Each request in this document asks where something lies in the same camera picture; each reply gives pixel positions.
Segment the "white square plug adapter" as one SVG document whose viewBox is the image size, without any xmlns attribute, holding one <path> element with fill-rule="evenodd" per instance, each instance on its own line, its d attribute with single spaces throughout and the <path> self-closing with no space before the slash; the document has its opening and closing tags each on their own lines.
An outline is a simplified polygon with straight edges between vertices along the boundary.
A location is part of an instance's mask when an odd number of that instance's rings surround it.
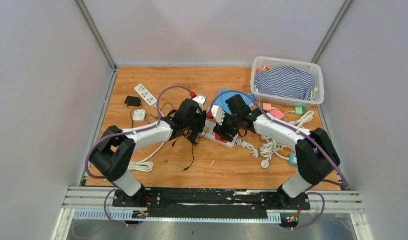
<svg viewBox="0 0 408 240">
<path fill-rule="evenodd" d="M 133 111 L 132 120 L 134 122 L 143 122 L 146 117 L 146 111 L 144 109 L 136 109 Z"/>
</svg>

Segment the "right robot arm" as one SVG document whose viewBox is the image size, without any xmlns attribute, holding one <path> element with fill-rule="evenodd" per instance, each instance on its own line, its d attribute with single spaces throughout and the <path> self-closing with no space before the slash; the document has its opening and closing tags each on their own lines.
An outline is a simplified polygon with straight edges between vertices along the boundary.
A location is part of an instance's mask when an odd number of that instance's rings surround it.
<svg viewBox="0 0 408 240">
<path fill-rule="evenodd" d="M 269 137 L 293 150 L 297 157 L 297 172 L 276 190 L 275 203 L 289 209 L 297 197 L 324 181 L 332 171 L 340 172 L 340 159 L 322 128 L 307 130 L 271 116 L 255 101 L 254 109 L 245 103 L 243 92 L 234 91 L 226 100 L 230 112 L 211 102 L 207 118 L 216 120 L 215 132 L 223 140 L 231 140 L 239 130 Z"/>
</svg>

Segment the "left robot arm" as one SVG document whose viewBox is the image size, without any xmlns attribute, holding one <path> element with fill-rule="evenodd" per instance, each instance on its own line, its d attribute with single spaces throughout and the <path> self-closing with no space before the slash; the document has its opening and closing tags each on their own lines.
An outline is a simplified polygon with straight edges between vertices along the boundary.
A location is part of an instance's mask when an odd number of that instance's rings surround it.
<svg viewBox="0 0 408 240">
<path fill-rule="evenodd" d="M 144 186 L 128 169 L 133 153 L 180 137 L 196 145 L 206 121 L 205 102 L 204 96 L 197 95 L 182 101 L 173 116 L 165 116 L 155 123 L 131 129 L 111 126 L 92 147 L 87 161 L 126 194 L 130 205 L 138 207 L 144 202 L 145 193 Z"/>
</svg>

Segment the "white back power strip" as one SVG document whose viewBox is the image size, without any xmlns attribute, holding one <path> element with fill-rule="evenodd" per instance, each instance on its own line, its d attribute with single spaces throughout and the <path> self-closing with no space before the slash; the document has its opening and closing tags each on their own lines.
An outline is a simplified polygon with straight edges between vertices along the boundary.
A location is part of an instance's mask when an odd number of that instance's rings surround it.
<svg viewBox="0 0 408 240">
<path fill-rule="evenodd" d="M 221 144 L 221 145 L 223 145 L 223 146 L 225 146 L 225 147 L 233 148 L 233 147 L 239 146 L 239 147 L 242 147 L 242 148 L 244 148 L 244 149 L 248 149 L 248 150 L 251 151 L 251 156 L 252 156 L 253 158 L 258 158 L 258 157 L 259 157 L 259 152 L 258 152 L 258 150 L 255 148 L 255 146 L 254 146 L 253 144 L 251 144 L 251 143 L 249 143 L 249 142 L 243 140 L 243 139 L 239 136 L 239 134 L 238 134 L 238 137 L 237 137 L 235 143 L 223 143 L 223 142 L 216 141 L 216 140 L 215 140 L 215 133 L 213 132 L 213 129 L 214 129 L 215 127 L 216 127 L 216 122 L 212 122 L 212 121 L 210 121 L 210 120 L 206 120 L 205 126 L 204 126 L 204 128 L 203 128 L 202 133 L 201 133 L 202 136 L 205 137 L 205 138 L 207 138 L 207 139 L 209 139 L 209 140 L 212 140 L 212 141 L 214 141 L 214 142 L 216 142 L 216 143 L 218 143 L 218 144 Z"/>
</svg>

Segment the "black power adapter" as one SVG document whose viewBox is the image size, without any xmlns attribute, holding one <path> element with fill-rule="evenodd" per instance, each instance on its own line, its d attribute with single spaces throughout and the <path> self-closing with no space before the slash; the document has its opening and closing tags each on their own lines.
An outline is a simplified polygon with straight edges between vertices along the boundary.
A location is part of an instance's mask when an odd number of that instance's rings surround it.
<svg viewBox="0 0 408 240">
<path fill-rule="evenodd" d="M 128 107 L 140 107 L 142 105 L 141 98 L 137 96 L 126 96 L 124 103 Z"/>
</svg>

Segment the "red cube socket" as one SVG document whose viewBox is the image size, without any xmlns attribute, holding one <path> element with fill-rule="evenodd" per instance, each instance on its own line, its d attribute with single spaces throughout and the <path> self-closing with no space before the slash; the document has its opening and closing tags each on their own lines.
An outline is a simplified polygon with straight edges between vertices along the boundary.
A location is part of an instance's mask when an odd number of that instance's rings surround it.
<svg viewBox="0 0 408 240">
<path fill-rule="evenodd" d="M 235 143 L 236 139 L 238 137 L 238 134 L 229 134 L 227 132 L 223 132 L 223 133 L 215 133 L 215 140 L 222 142 L 222 143 Z"/>
</svg>

